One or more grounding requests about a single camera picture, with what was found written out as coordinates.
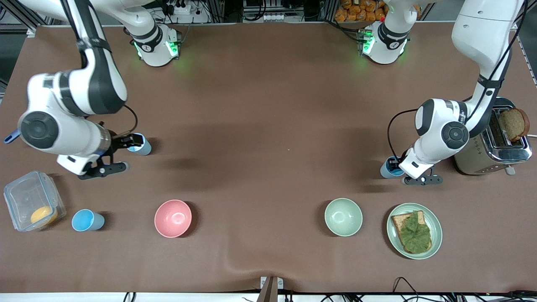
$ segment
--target toast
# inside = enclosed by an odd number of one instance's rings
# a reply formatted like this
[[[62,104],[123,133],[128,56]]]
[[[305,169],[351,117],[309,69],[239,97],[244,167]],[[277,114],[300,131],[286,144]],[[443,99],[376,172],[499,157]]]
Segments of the toast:
[[[507,138],[512,141],[518,141],[522,136],[529,132],[529,119],[524,111],[518,108],[506,110],[500,114],[500,123]]]
[[[410,217],[411,215],[412,215],[412,213],[406,213],[406,214],[395,215],[395,216],[391,217],[391,220],[394,223],[395,229],[397,230],[397,236],[399,237],[399,240],[401,239],[401,237],[400,237],[401,229],[404,226],[405,220],[408,217]],[[425,224],[425,216],[423,215],[423,211],[418,211],[418,223],[421,224],[421,225]],[[431,248],[431,246],[432,246],[432,241],[429,241],[429,246],[427,247],[427,250],[429,250]],[[404,248],[404,250],[407,253],[413,254],[411,251],[407,250],[406,247]]]

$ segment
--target blue handle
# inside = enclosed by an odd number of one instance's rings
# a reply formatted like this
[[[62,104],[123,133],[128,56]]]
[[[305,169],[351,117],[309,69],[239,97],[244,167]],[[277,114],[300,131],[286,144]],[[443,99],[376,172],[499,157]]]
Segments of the blue handle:
[[[17,128],[15,131],[11,132],[11,134],[8,135],[8,136],[4,139],[4,143],[5,143],[5,144],[12,143],[12,142],[15,141],[19,136],[20,136],[20,131],[19,131],[19,128]]]

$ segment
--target blue cup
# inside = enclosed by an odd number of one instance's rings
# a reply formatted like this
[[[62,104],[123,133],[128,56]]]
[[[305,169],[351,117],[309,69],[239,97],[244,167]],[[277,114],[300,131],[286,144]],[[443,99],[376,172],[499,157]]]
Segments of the blue cup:
[[[391,156],[389,157],[385,162],[384,164],[382,165],[382,167],[380,167],[380,174],[382,175],[382,177],[384,178],[398,178],[398,177],[401,177],[403,176],[404,174],[404,171],[397,168],[397,169],[390,169],[389,165],[388,165],[388,162],[390,160],[394,160],[395,159],[395,156]]]
[[[104,217],[92,210],[83,209],[72,217],[72,228],[78,232],[95,231],[104,225]]]
[[[134,146],[134,147],[128,147],[127,150],[131,151],[132,153],[136,153],[138,155],[148,155],[151,153],[151,144],[146,140],[146,137],[143,136],[141,133],[135,133],[142,136],[143,143],[141,146]]]

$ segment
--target brown table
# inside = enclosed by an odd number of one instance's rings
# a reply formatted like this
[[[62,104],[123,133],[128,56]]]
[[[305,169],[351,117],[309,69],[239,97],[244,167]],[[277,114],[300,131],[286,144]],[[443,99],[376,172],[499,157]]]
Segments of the brown table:
[[[386,126],[430,97],[464,99],[476,64],[451,42],[452,24],[417,24],[400,60],[380,66],[326,24],[192,27],[179,61],[152,68],[136,58],[121,28],[106,28],[114,58],[154,152],[121,150],[127,173],[80,181],[55,155],[20,139],[0,144],[0,186],[39,170],[54,176],[67,216],[19,233],[0,206],[0,291],[237,291],[277,275],[302,292],[391,291],[397,276],[418,291],[504,292],[537,287],[537,161],[508,177],[458,174],[444,184],[403,186],[380,179],[390,155]],[[500,95],[537,120],[537,90],[518,43]],[[37,73],[79,66],[69,28],[39,28],[27,39],[0,107],[8,134],[26,109]],[[103,120],[115,131],[128,111]],[[413,115],[393,127],[397,152],[413,143]],[[347,197],[364,213],[350,238],[331,235],[322,213]],[[154,229],[169,199],[192,206],[182,238]],[[424,261],[399,256],[386,240],[387,214],[418,202],[438,216],[444,241]],[[103,211],[103,231],[77,233],[73,214]]]

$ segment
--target silver toaster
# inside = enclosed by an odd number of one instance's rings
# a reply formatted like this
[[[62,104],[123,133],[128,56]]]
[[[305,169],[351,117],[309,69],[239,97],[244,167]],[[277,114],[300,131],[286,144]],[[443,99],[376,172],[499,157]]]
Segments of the silver toaster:
[[[513,166],[529,160],[532,147],[528,138],[511,142],[504,135],[499,117],[502,111],[514,108],[514,104],[498,97],[492,106],[489,126],[480,135],[470,138],[466,146],[455,155],[457,168],[464,174],[484,175],[505,169],[514,175]]]

